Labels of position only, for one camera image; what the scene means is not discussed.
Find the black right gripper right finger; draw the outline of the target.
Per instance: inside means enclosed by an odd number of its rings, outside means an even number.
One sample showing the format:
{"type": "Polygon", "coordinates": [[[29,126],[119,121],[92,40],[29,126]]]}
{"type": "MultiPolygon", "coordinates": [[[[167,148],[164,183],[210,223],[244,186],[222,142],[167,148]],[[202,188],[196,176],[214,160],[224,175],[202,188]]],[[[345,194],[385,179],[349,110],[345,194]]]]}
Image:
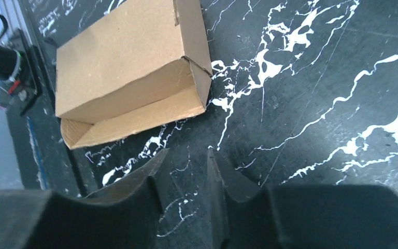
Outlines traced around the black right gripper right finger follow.
{"type": "Polygon", "coordinates": [[[207,152],[213,248],[398,248],[398,195],[375,185],[261,187],[207,152]]]}

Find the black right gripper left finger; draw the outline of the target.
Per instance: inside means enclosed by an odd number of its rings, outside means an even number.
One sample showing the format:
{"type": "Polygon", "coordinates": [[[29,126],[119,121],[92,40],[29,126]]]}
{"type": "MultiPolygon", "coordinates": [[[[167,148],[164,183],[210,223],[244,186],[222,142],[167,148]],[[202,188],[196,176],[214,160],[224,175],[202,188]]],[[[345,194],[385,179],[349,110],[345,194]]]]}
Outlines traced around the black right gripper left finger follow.
{"type": "Polygon", "coordinates": [[[154,248],[168,202],[168,153],[85,198],[0,190],[0,248],[154,248]]]}

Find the brown cardboard paper box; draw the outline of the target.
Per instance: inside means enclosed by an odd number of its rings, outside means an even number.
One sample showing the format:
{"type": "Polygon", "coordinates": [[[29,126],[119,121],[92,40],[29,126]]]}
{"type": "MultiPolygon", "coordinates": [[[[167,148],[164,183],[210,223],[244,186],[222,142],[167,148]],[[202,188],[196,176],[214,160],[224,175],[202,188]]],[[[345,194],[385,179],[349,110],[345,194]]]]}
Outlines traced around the brown cardboard paper box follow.
{"type": "Polygon", "coordinates": [[[199,1],[126,1],[56,52],[63,140],[94,146],[200,115],[211,77],[199,1]]]}

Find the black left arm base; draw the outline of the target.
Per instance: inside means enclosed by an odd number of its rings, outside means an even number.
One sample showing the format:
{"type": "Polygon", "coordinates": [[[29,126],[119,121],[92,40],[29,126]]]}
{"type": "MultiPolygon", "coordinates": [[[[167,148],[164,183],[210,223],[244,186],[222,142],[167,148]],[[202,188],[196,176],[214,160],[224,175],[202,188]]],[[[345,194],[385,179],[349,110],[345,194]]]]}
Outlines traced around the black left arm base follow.
{"type": "Polygon", "coordinates": [[[7,19],[0,14],[0,109],[25,115],[42,94],[40,54],[21,29],[14,29],[5,43],[7,19]]]}

